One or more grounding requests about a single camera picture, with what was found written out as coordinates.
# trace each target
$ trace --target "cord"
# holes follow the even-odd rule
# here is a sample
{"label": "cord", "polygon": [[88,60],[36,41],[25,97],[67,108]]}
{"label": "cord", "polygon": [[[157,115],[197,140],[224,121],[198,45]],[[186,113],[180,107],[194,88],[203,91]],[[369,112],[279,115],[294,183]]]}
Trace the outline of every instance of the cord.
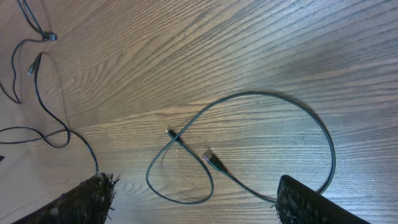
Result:
{"label": "cord", "polygon": [[[21,47],[22,44],[26,43],[26,42],[36,42],[36,43],[40,43],[40,42],[45,42],[46,40],[52,40],[55,41],[57,40],[57,35],[52,33],[52,32],[43,32],[42,28],[40,27],[39,23],[37,22],[36,18],[34,17],[32,11],[30,10],[29,6],[26,3],[26,0],[22,0],[23,6],[21,4],[21,2],[19,0],[17,0],[17,3],[26,19],[26,21],[28,22],[28,24],[31,26],[31,28],[33,30],[35,30],[37,33],[39,33],[42,36],[42,40],[34,40],[34,39],[24,39],[21,42],[19,42],[17,44],[17,46],[15,47],[14,51],[12,52],[11,55],[11,66],[12,66],[12,71],[14,72],[14,80],[12,82],[12,91],[14,93],[15,99],[13,99],[9,94],[7,94],[7,92],[5,91],[3,85],[0,83],[0,88],[1,90],[4,92],[4,94],[14,103],[17,104],[21,104],[22,102],[20,101],[20,99],[18,98],[16,91],[15,91],[15,85],[16,85],[16,79],[17,79],[17,73],[15,70],[15,66],[14,66],[14,57],[15,54],[18,50],[19,47]],[[34,24],[30,21],[28,15],[26,14],[25,10],[29,13],[30,17],[33,19]],[[43,139],[48,145],[54,147],[54,148],[63,148],[65,146],[67,146],[70,142],[70,138],[71,138],[71,134],[76,135],[77,137],[79,137],[86,145],[87,150],[90,152],[93,160],[94,160],[94,166],[95,166],[95,173],[98,173],[98,162],[96,159],[96,156],[92,150],[92,148],[90,147],[90,145],[88,144],[87,140],[80,135],[79,133],[77,133],[76,131],[73,131],[71,129],[68,128],[68,126],[62,122],[59,118],[57,118],[53,113],[51,113],[47,107],[44,105],[41,97],[40,97],[40,93],[39,93],[39,88],[37,86],[37,77],[39,74],[39,67],[40,67],[40,63],[41,63],[41,59],[42,59],[42,52],[38,54],[38,56],[36,57],[36,59],[34,60],[34,62],[32,63],[32,65],[29,67],[29,71],[28,71],[28,75],[31,75],[32,73],[34,73],[34,91],[36,94],[36,98],[39,101],[40,106],[43,108],[43,110],[49,114],[53,119],[55,119],[56,121],[58,121],[64,129],[62,130],[58,130],[55,131],[53,133],[50,133],[48,135],[44,135],[42,134],[39,130],[36,130],[34,128],[30,128],[30,127],[25,127],[25,126],[16,126],[16,127],[11,127],[11,128],[4,128],[4,129],[0,129],[0,133],[2,133],[3,131],[8,131],[8,130],[12,130],[12,129],[27,129],[30,131],[34,131],[36,132],[40,137],[39,138],[34,138],[34,139],[28,139],[28,140],[23,140],[23,141],[14,141],[14,142],[1,142],[0,144],[22,144],[22,143],[27,143],[27,142],[34,142],[34,141],[38,141]],[[55,145],[53,143],[51,143],[47,138],[50,136],[53,136],[54,134],[58,134],[58,133],[62,133],[62,132],[66,132],[67,133],[67,141],[65,144],[62,145]]]}
{"label": "cord", "polygon": [[[326,181],[323,183],[323,185],[317,190],[317,193],[322,194],[330,185],[331,181],[333,180],[333,176],[335,174],[335,169],[336,169],[336,154],[335,154],[335,147],[333,145],[333,141],[331,139],[330,133],[328,132],[325,124],[323,124],[322,120],[317,116],[317,114],[315,112],[313,112],[309,107],[307,107],[305,104],[289,97],[289,96],[285,96],[281,93],[276,93],[276,92],[272,92],[272,91],[248,91],[248,92],[243,92],[243,93],[237,93],[237,94],[233,94],[227,97],[224,97],[222,99],[219,99],[211,104],[209,104],[208,106],[206,106],[205,108],[203,108],[201,111],[199,111],[182,129],[181,131],[176,134],[175,132],[173,132],[172,130],[168,130],[168,134],[169,136],[172,138],[169,143],[167,143],[162,150],[159,151],[159,153],[155,156],[155,158],[152,160],[152,162],[149,164],[149,167],[147,169],[146,172],[146,182],[148,187],[155,192],[155,194],[161,196],[164,199],[170,200],[172,202],[176,202],[176,203],[181,203],[181,204],[198,204],[198,203],[202,203],[205,202],[207,200],[209,200],[211,198],[211,196],[213,195],[213,191],[214,191],[214,183],[213,183],[213,179],[211,178],[210,172],[208,171],[208,169],[206,168],[206,166],[203,164],[203,162],[199,159],[199,157],[192,152],[186,145],[185,143],[181,140],[181,135],[192,125],[193,122],[195,122],[204,112],[206,112],[208,109],[220,104],[220,103],[224,103],[225,101],[231,100],[233,98],[237,98],[237,97],[241,97],[241,96],[251,96],[251,95],[261,95],[261,96],[271,96],[274,98],[278,98],[281,100],[284,100],[288,103],[291,103],[297,107],[299,107],[301,110],[303,110],[304,112],[306,112],[308,115],[310,115],[310,117],[319,125],[319,127],[321,128],[321,130],[323,131],[324,135],[326,136],[326,140],[328,141],[329,147],[330,147],[330,154],[331,154],[331,167],[330,167],[330,171],[329,171],[329,175],[328,178],[326,179]],[[160,155],[166,151],[173,142],[177,142],[180,146],[182,146],[187,152],[189,152],[189,154],[191,154],[191,156],[193,158],[195,158],[199,164],[203,167],[203,169],[205,170],[209,181],[210,181],[210,194],[204,198],[203,200],[199,200],[196,202],[181,202],[178,200],[174,200],[171,199],[169,197],[166,197],[162,194],[160,194],[158,191],[156,191],[153,186],[151,186],[151,184],[149,183],[149,172],[152,169],[152,166],[155,164],[156,160],[160,157]],[[255,192],[254,190],[250,189],[249,187],[245,186],[242,182],[240,182],[237,178],[235,178],[228,170],[227,168],[222,164],[222,162],[213,154],[211,153],[211,151],[207,150],[203,157],[205,158],[205,160],[208,161],[208,163],[215,168],[217,171],[222,172],[224,175],[226,175],[227,177],[229,177],[232,181],[234,181],[235,183],[237,183],[240,187],[242,187],[244,190],[248,191],[250,194],[253,194],[254,196],[256,196],[257,198],[264,200],[266,202],[272,202],[272,203],[276,203],[276,198],[274,197],[270,197],[267,195],[262,195],[260,193]]]}

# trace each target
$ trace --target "wire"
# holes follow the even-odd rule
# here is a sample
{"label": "wire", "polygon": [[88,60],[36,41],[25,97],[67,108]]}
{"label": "wire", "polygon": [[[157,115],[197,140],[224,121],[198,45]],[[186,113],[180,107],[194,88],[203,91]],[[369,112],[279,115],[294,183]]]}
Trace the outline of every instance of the wire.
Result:
{"label": "wire", "polygon": [[[328,132],[325,124],[323,124],[322,120],[317,116],[317,114],[315,112],[313,112],[308,106],[306,106],[305,104],[289,97],[289,96],[285,96],[281,93],[276,93],[276,92],[272,92],[272,91],[248,91],[248,92],[243,92],[243,93],[237,93],[237,94],[233,94],[227,97],[224,97],[222,99],[219,99],[211,104],[209,104],[208,106],[206,106],[205,108],[203,108],[201,111],[199,111],[182,129],[178,134],[175,134],[174,132],[170,133],[170,131],[168,132],[169,136],[172,138],[169,143],[167,143],[162,150],[159,151],[159,153],[155,156],[155,158],[152,160],[152,162],[149,164],[149,167],[147,169],[146,172],[146,182],[148,187],[155,192],[155,194],[161,196],[164,199],[170,200],[172,202],[177,202],[177,203],[181,203],[181,204],[196,204],[196,203],[202,203],[205,202],[207,200],[209,200],[211,198],[211,196],[213,195],[213,189],[214,189],[214,183],[213,183],[213,179],[211,178],[211,175],[208,171],[208,169],[203,165],[203,162],[199,159],[199,157],[192,152],[181,140],[181,135],[192,125],[193,122],[195,122],[204,112],[206,112],[208,109],[220,104],[220,103],[224,103],[225,101],[231,100],[233,98],[237,98],[237,97],[241,97],[241,96],[250,96],[250,95],[261,95],[261,96],[271,96],[274,98],[278,98],[281,100],[284,100],[288,103],[291,103],[297,107],[299,107],[301,110],[303,110],[304,112],[306,112],[308,115],[310,115],[310,117],[319,125],[319,127],[321,128],[321,130],[323,131],[326,140],[328,141],[329,147],[330,147],[330,153],[331,153],[331,167],[330,167],[330,171],[329,171],[329,175],[326,179],[326,181],[323,183],[323,185],[317,190],[317,193],[322,194],[330,185],[331,181],[333,180],[333,176],[335,174],[335,170],[336,170],[336,154],[335,154],[335,147],[333,145],[333,141],[331,139],[330,133]],[[155,164],[156,160],[160,157],[160,155],[166,151],[173,142],[177,141],[177,143],[179,143],[187,152],[189,152],[191,154],[192,157],[194,157],[199,163],[200,165],[203,167],[203,169],[205,170],[209,181],[210,181],[210,194],[204,198],[203,200],[199,200],[196,202],[181,202],[178,200],[174,200],[171,198],[168,198],[162,194],[160,194],[158,191],[156,191],[153,186],[151,186],[151,184],[149,183],[149,172],[152,169],[152,166]],[[209,159],[207,158],[206,153],[203,155],[205,157],[206,160],[209,161]],[[267,201],[267,202],[272,202],[275,203],[276,202],[276,198],[270,197],[270,196],[266,196],[266,195],[261,195],[257,192],[255,192],[254,190],[251,190],[249,187],[246,187],[243,183],[241,183],[237,178],[233,177],[232,174],[230,172],[228,172],[226,169],[225,170],[220,170],[220,167],[223,167],[221,162],[218,164],[217,167],[213,166],[216,170],[222,171],[225,175],[227,175],[231,180],[233,180],[235,183],[237,183],[239,186],[241,186],[244,190],[248,191],[249,193],[253,194],[254,196],[256,196],[257,198]]]}
{"label": "wire", "polygon": [[[36,18],[34,17],[32,11],[30,10],[30,8],[29,8],[29,6],[27,5],[26,1],[25,1],[25,0],[22,0],[22,2],[23,2],[23,6],[22,6],[21,2],[20,2],[19,0],[17,0],[17,3],[18,3],[18,5],[19,5],[19,7],[20,7],[20,9],[21,9],[21,11],[22,11],[22,13],[23,13],[23,15],[24,15],[26,21],[28,22],[28,24],[31,26],[31,28],[32,28],[33,30],[35,30],[37,33],[39,33],[40,35],[42,35],[42,40],[24,39],[24,40],[22,40],[21,42],[19,42],[19,43],[16,45],[14,51],[12,52],[12,55],[11,55],[11,66],[12,66],[12,71],[14,72],[14,80],[13,80],[13,82],[12,82],[12,91],[13,91],[13,93],[14,93],[15,99],[13,99],[9,94],[7,94],[7,92],[5,91],[5,89],[4,89],[4,87],[3,87],[3,85],[2,85],[1,83],[0,83],[0,88],[1,88],[1,90],[4,92],[4,94],[5,94],[11,101],[13,101],[14,103],[17,103],[17,104],[21,104],[21,103],[22,103],[22,102],[20,101],[20,99],[18,98],[18,96],[17,96],[17,94],[16,94],[16,91],[15,91],[17,73],[16,73],[16,69],[15,69],[15,66],[14,66],[14,57],[15,57],[15,54],[16,54],[18,48],[21,47],[21,45],[24,44],[24,43],[26,43],[26,42],[36,42],[36,43],[40,43],[40,42],[45,42],[46,40],[57,40],[57,35],[55,35],[54,33],[52,33],[52,32],[43,32],[42,28],[40,27],[39,23],[37,22]],[[30,21],[30,19],[29,19],[28,15],[26,14],[25,10],[28,11],[28,13],[29,13],[30,17],[33,19],[35,25],[33,25],[33,23]],[[40,106],[43,108],[43,110],[44,110],[47,114],[49,114],[53,119],[55,119],[56,121],[58,121],[58,122],[63,126],[63,129],[62,129],[62,130],[55,131],[55,132],[50,133],[50,134],[48,134],[48,135],[44,135],[44,134],[42,134],[39,130],[36,130],[36,129],[34,129],[34,128],[30,128],[30,127],[25,127],[25,126],[16,126],[16,127],[4,128],[4,129],[0,129],[0,133],[2,133],[2,132],[4,132],[4,131],[8,131],[8,130],[13,130],[13,129],[26,129],[26,130],[30,130],[30,131],[36,132],[40,137],[39,137],[39,138],[34,138],[34,139],[23,140],[23,141],[14,141],[14,142],[1,142],[1,141],[0,141],[0,144],[22,144],[22,143],[34,142],[34,141],[38,141],[38,140],[41,140],[41,139],[42,139],[42,140],[44,140],[48,145],[50,145],[50,146],[52,146],[52,147],[54,147],[54,148],[59,149],[59,148],[63,148],[63,147],[65,147],[65,146],[69,145],[70,139],[71,139],[71,134],[74,134],[74,135],[76,135],[77,137],[79,137],[79,138],[85,143],[85,145],[86,145],[86,147],[87,147],[87,150],[90,152],[90,154],[91,154],[91,156],[92,156],[92,158],[93,158],[93,160],[94,160],[95,173],[97,174],[97,173],[98,173],[98,162],[97,162],[96,156],[95,156],[95,154],[94,154],[92,148],[91,148],[90,145],[88,144],[87,140],[86,140],[82,135],[80,135],[79,133],[77,133],[76,131],[73,131],[73,130],[69,129],[68,126],[67,126],[64,122],[62,122],[62,121],[61,121],[59,118],[57,118],[53,113],[51,113],[51,112],[47,109],[47,107],[44,105],[44,103],[43,103],[43,101],[42,101],[42,99],[41,99],[41,97],[40,97],[39,88],[38,88],[38,86],[37,86],[37,79],[38,79],[39,67],[40,67],[40,63],[41,63],[41,59],[42,59],[42,54],[43,54],[43,53],[39,53],[39,54],[38,54],[38,56],[37,56],[36,59],[34,60],[33,64],[30,66],[30,69],[29,69],[29,71],[28,71],[28,74],[30,75],[31,73],[34,73],[34,91],[35,91],[35,94],[36,94],[37,100],[39,101]],[[50,137],[50,136],[53,136],[53,135],[55,135],[55,134],[62,133],[62,132],[66,132],[66,133],[67,133],[67,141],[66,141],[65,144],[56,145],[56,144],[51,143],[51,142],[47,139],[47,138]]]}

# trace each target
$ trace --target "wooden table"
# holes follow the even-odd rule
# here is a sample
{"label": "wooden table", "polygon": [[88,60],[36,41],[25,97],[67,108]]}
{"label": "wooden table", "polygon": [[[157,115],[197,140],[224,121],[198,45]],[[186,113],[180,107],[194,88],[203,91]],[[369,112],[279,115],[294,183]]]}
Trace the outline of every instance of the wooden table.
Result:
{"label": "wooden table", "polygon": [[[271,204],[211,167],[215,194],[199,205],[168,202],[149,190],[147,166],[208,103],[248,90],[275,90],[309,105],[336,146],[325,196],[371,223],[398,220],[398,1],[28,1],[56,42],[26,44],[16,56],[15,105],[0,94],[0,128],[43,133],[61,126],[39,106],[26,70],[43,56],[39,90],[49,110],[82,134],[101,172],[121,174],[107,223],[278,223]],[[10,56],[39,39],[17,3],[0,2],[0,81],[11,90]],[[4,133],[5,141],[35,137]],[[206,112],[183,136],[212,149],[243,183],[275,195],[291,175],[316,189],[330,153],[319,127],[298,108],[242,97]],[[51,140],[65,142],[59,135]],[[0,146],[0,223],[10,223],[93,175],[76,137]],[[174,144],[150,173],[161,193],[208,194],[200,166]]]}

